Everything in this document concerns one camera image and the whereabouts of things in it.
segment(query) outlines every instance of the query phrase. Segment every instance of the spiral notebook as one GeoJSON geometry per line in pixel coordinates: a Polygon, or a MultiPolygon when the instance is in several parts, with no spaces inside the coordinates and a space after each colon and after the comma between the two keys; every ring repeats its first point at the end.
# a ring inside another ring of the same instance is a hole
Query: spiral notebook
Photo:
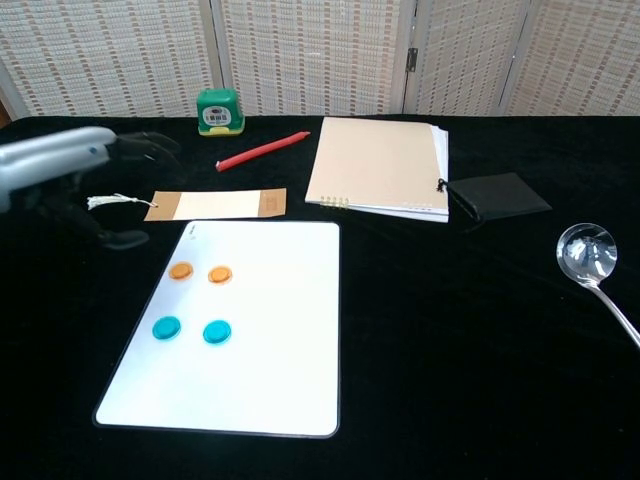
{"type": "Polygon", "coordinates": [[[447,132],[428,123],[327,117],[305,201],[447,222],[447,132]]]}

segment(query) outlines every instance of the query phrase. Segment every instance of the white string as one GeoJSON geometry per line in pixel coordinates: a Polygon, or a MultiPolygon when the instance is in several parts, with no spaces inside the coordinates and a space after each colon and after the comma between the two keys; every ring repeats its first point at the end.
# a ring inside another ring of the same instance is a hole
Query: white string
{"type": "Polygon", "coordinates": [[[103,195],[97,197],[87,197],[87,205],[89,210],[92,208],[99,207],[100,205],[107,205],[108,203],[122,203],[122,202],[133,202],[133,203],[145,203],[150,207],[157,208],[158,205],[153,202],[147,202],[146,200],[140,200],[135,197],[127,197],[120,193],[114,193],[113,195],[103,195]]]}

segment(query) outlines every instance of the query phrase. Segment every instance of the red pencil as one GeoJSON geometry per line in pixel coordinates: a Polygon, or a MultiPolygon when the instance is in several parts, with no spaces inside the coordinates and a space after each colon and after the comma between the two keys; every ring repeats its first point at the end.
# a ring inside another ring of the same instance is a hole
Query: red pencil
{"type": "Polygon", "coordinates": [[[267,143],[266,145],[262,145],[261,147],[252,148],[251,150],[247,150],[244,153],[240,153],[238,155],[234,155],[233,157],[229,157],[226,160],[222,160],[221,162],[217,162],[216,170],[218,170],[219,172],[224,172],[225,170],[233,168],[236,165],[240,165],[241,163],[248,162],[249,160],[264,155],[265,153],[273,152],[274,150],[279,150],[280,148],[287,147],[296,142],[299,142],[300,140],[304,140],[309,135],[311,135],[311,132],[298,132],[291,135],[290,137],[267,143]]]}

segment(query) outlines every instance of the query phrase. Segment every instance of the round magnet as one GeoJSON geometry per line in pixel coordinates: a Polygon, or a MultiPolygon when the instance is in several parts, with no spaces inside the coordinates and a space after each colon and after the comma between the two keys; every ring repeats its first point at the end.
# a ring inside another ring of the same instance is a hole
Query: round magnet
{"type": "Polygon", "coordinates": [[[205,342],[212,345],[220,345],[231,336],[231,325],[224,320],[216,320],[206,326],[202,336],[205,342]]]}
{"type": "Polygon", "coordinates": [[[231,269],[224,265],[220,265],[209,272],[209,281],[216,285],[222,285],[231,280],[231,269]]]}
{"type": "Polygon", "coordinates": [[[176,317],[162,317],[153,325],[152,333],[158,340],[169,340],[180,333],[180,320],[176,317]]]}
{"type": "Polygon", "coordinates": [[[169,269],[169,276],[174,280],[186,280],[193,274],[193,267],[189,262],[176,263],[169,269]]]}

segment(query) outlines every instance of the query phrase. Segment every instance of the silver spoon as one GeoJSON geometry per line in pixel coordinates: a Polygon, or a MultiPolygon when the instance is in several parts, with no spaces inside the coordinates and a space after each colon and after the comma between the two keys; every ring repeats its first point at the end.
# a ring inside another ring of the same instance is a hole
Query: silver spoon
{"type": "Polygon", "coordinates": [[[602,300],[640,348],[640,333],[599,287],[611,275],[618,259],[616,242],[609,232],[593,223],[569,227],[560,235],[556,258],[565,275],[602,300]]]}

